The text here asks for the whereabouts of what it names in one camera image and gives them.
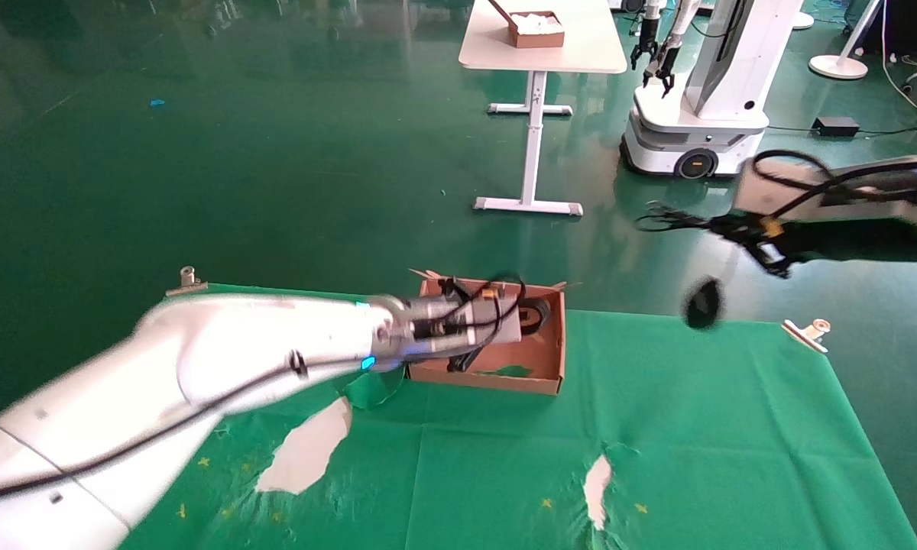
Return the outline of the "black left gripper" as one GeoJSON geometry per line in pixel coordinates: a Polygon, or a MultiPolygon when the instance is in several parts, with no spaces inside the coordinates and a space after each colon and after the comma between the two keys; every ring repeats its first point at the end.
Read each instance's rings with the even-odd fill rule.
{"type": "Polygon", "coordinates": [[[472,345],[468,349],[462,349],[461,353],[455,352],[447,357],[446,371],[449,373],[468,372],[472,363],[478,358],[484,348],[490,347],[492,341],[483,341],[472,345]]]}

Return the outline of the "black background robot gripper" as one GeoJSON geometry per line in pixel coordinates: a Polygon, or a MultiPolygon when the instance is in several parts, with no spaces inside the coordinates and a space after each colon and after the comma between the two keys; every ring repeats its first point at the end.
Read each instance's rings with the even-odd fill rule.
{"type": "Polygon", "coordinates": [[[647,87],[652,78],[660,80],[663,86],[662,97],[665,98],[675,86],[676,78],[672,70],[679,55],[679,42],[663,42],[656,45],[651,53],[650,65],[643,72],[641,85],[647,87]]]}
{"type": "Polygon", "coordinates": [[[632,63],[632,70],[637,68],[637,63],[639,59],[647,53],[650,56],[650,60],[654,60],[657,54],[659,45],[657,42],[657,31],[640,31],[639,33],[639,42],[634,47],[632,55],[630,55],[630,62],[632,63]]]}

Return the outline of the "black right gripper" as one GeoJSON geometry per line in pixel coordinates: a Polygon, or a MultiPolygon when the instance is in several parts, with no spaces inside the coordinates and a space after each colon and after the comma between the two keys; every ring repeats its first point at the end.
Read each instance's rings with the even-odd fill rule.
{"type": "Polygon", "coordinates": [[[790,278],[793,262],[812,260],[917,264],[917,224],[902,218],[787,222],[774,238],[773,217],[729,212],[712,217],[709,231],[724,239],[747,239],[752,260],[777,278],[790,278]]]}

